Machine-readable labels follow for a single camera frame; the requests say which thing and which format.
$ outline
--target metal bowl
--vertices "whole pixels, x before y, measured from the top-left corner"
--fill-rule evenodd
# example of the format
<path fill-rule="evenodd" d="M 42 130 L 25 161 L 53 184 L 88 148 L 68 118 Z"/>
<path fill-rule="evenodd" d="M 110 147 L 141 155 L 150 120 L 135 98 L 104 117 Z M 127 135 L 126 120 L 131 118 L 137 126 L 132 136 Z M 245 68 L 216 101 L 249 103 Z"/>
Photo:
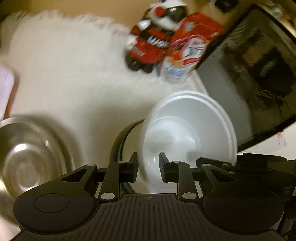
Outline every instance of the metal bowl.
<path fill-rule="evenodd" d="M 65 173 L 63 153 L 49 130 L 25 117 L 0 122 L 1 216 L 15 223 L 15 198 Z"/>

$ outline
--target red and black toy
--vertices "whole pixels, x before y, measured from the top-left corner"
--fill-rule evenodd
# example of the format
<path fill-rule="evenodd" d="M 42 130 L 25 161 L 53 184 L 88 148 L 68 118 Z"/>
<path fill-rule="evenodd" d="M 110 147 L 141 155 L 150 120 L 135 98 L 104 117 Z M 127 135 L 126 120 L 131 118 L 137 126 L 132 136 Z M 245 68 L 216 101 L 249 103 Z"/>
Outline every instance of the red and black toy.
<path fill-rule="evenodd" d="M 152 4 L 128 35 L 127 66 L 134 71 L 143 69 L 151 73 L 185 17 L 186 3 L 181 0 L 163 0 Z"/>

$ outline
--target red package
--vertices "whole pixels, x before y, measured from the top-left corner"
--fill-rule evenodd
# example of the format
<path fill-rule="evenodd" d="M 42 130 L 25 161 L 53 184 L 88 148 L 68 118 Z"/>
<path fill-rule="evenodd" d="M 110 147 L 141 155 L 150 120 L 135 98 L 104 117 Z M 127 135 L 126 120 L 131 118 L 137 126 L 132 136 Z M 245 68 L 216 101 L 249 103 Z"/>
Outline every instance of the red package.
<path fill-rule="evenodd" d="M 170 82 L 183 82 L 195 69 L 208 44 L 224 27 L 196 12 L 184 19 L 173 36 L 161 65 L 161 74 Z"/>

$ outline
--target silver screw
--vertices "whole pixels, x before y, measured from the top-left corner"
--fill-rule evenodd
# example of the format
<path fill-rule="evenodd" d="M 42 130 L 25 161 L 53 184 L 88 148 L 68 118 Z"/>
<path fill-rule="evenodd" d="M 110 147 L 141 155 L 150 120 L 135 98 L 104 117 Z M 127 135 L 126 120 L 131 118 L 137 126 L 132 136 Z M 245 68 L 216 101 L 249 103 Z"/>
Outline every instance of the silver screw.
<path fill-rule="evenodd" d="M 105 200 L 111 200 L 111 199 L 115 198 L 115 195 L 111 192 L 105 192 L 101 195 L 101 198 L 105 199 Z"/>
<path fill-rule="evenodd" d="M 196 194 L 192 192 L 186 192 L 186 193 L 183 193 L 182 197 L 184 199 L 193 200 L 193 199 L 196 199 Z"/>

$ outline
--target ribbed black surface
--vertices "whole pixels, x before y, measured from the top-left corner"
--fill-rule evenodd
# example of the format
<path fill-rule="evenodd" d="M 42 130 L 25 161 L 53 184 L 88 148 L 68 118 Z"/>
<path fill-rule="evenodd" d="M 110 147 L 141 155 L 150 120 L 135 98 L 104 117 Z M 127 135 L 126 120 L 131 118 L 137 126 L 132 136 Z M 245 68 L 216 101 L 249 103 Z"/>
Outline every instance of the ribbed black surface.
<path fill-rule="evenodd" d="M 76 230 L 57 235 L 23 231 L 13 240 L 283 241 L 284 239 L 274 231 L 244 236 L 221 230 L 203 216 L 196 204 L 181 202 L 173 194 L 125 194 L 118 202 L 102 204 L 93 218 Z"/>

